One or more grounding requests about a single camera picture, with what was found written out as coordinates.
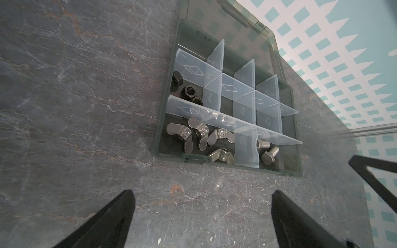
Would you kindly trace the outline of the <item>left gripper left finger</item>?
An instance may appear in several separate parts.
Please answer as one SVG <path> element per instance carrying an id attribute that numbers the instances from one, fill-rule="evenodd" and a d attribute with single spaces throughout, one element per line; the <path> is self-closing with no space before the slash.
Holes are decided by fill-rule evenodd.
<path id="1" fill-rule="evenodd" d="M 132 190 L 124 190 L 56 248 L 123 248 L 135 210 Z"/>

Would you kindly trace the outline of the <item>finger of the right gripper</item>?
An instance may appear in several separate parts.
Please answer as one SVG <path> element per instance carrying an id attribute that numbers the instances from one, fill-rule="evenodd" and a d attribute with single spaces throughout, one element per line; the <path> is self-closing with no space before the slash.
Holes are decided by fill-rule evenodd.
<path id="1" fill-rule="evenodd" d="M 348 164 L 360 177 L 385 201 L 385 203 L 397 213 L 397 197 L 389 191 L 376 177 L 368 170 L 369 167 L 381 169 L 387 172 L 396 173 L 397 164 L 390 161 L 374 159 L 354 155 Z"/>

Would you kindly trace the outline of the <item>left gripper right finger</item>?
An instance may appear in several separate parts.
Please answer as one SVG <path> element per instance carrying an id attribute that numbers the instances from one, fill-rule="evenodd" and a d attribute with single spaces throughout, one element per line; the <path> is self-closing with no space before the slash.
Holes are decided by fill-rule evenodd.
<path id="1" fill-rule="evenodd" d="M 282 191 L 272 194 L 271 217 L 281 248 L 348 248 L 306 214 Z"/>

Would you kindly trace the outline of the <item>clear plastic organizer box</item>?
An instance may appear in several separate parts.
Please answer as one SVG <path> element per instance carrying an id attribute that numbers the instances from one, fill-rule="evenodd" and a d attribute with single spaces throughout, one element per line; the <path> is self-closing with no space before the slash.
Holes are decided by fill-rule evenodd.
<path id="1" fill-rule="evenodd" d="M 195 86 L 203 106 L 170 93 L 172 75 L 179 71 Z M 182 1 L 176 43 L 162 97 L 154 155 L 158 159 L 225 166 L 281 176 L 303 175 L 294 96 L 285 82 L 274 33 L 237 1 Z M 217 140 L 204 151 L 188 125 L 195 118 L 209 135 L 225 128 L 235 143 Z M 193 152 L 184 152 L 178 135 L 169 135 L 168 124 L 190 128 Z M 257 140 L 280 151 L 276 162 L 265 165 Z M 235 163 L 212 162 L 209 154 L 225 148 Z"/>

